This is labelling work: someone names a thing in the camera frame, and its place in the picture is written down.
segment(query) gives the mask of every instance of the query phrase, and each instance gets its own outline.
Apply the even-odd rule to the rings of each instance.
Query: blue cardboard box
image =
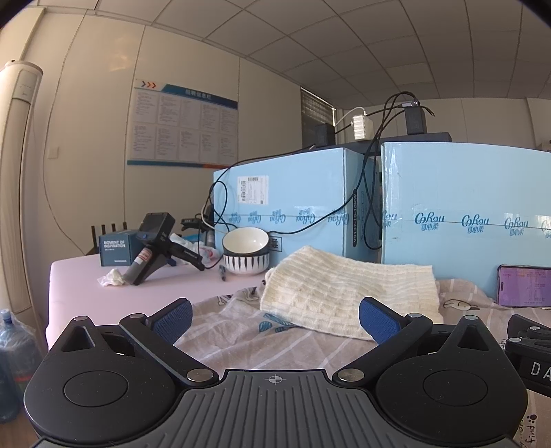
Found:
[[[495,298],[500,264],[551,266],[551,154],[474,143],[385,143],[387,264],[432,265]]]
[[[100,235],[100,260],[102,266],[130,266],[143,249],[136,237],[137,230],[122,230]]]
[[[239,227],[259,227],[265,231],[292,232],[306,227],[338,209],[348,199],[360,179],[364,156],[344,148],[335,148],[292,156],[276,157],[231,168],[221,178],[228,189],[225,221]],[[214,180],[223,170],[214,173]],[[365,167],[371,189],[373,160]],[[379,182],[376,182],[376,210],[380,209]],[[214,188],[214,207],[224,209],[225,190]],[[271,266],[287,255],[309,245],[365,262],[377,261],[377,251],[367,248],[363,224],[369,207],[362,183],[353,199],[342,210],[309,229],[292,234],[271,233]],[[379,245],[379,229],[368,219],[366,239]],[[226,227],[218,224],[216,247],[222,247]]]

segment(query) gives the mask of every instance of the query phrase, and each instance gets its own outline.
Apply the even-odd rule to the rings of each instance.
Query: blue gripper pad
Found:
[[[379,305],[381,308],[386,308],[392,314],[395,314],[385,305],[381,303]],[[381,308],[363,299],[359,309],[361,327],[367,331],[378,344],[382,344],[387,339],[392,338],[401,329],[400,322],[395,320],[392,316],[389,316]]]
[[[151,325],[151,330],[169,344],[173,344],[189,330],[192,320],[193,309],[191,303],[183,300],[164,316],[155,320]]]

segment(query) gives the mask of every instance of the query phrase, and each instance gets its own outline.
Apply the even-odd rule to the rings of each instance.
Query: smartphone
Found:
[[[510,307],[551,307],[551,268],[498,267],[498,304]]]

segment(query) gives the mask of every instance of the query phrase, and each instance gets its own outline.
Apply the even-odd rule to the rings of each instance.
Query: white bowl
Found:
[[[268,234],[258,227],[238,227],[224,235],[222,246],[224,255],[252,257],[269,252]]]
[[[255,275],[264,272],[270,266],[270,254],[264,255],[224,255],[226,269],[238,275]]]

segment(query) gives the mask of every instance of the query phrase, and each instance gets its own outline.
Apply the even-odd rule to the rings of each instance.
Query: waffle knit towel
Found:
[[[431,266],[363,263],[310,246],[266,273],[260,309],[304,328],[373,340],[358,318],[367,296],[398,314],[421,313],[443,322]]]

